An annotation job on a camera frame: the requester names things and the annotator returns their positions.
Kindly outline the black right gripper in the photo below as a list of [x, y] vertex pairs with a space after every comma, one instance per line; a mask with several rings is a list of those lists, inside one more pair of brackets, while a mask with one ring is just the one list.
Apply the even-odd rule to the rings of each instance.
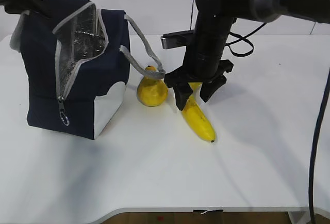
[[203, 82], [201, 99], [207, 103], [212, 95], [222, 87], [227, 78], [223, 73], [233, 69], [233, 63], [221, 59], [227, 36], [203, 37], [190, 35], [187, 40], [182, 66], [167, 73], [164, 82], [174, 87], [176, 106], [183, 110], [187, 100], [193, 94], [189, 82]]

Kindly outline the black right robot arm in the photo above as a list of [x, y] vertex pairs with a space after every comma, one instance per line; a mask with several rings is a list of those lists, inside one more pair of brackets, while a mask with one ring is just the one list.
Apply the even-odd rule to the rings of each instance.
[[193, 91], [190, 83], [201, 83], [201, 99], [207, 102], [226, 83], [233, 69], [222, 59], [227, 38], [237, 19], [270, 23], [285, 15], [316, 23], [329, 23], [329, 0], [195, 0], [195, 28], [164, 34], [164, 49], [185, 47], [183, 64], [167, 73], [164, 82], [174, 89], [176, 106], [183, 110]]

